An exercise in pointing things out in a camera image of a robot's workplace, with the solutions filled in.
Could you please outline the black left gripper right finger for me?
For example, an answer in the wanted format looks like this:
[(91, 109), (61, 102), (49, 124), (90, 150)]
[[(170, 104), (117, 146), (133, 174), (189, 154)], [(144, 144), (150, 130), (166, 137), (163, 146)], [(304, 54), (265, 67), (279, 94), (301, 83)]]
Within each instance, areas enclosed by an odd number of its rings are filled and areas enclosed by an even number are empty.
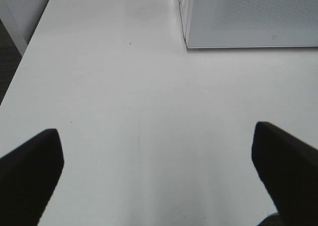
[(270, 122), (257, 122), (251, 158), (284, 225), (316, 226), (318, 150)]

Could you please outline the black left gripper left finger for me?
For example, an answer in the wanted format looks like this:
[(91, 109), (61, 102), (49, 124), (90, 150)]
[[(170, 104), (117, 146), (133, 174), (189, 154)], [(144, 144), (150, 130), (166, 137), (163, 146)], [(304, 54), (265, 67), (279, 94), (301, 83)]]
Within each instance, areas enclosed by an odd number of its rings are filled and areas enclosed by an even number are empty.
[(64, 168), (58, 131), (46, 129), (0, 159), (0, 224), (36, 226)]

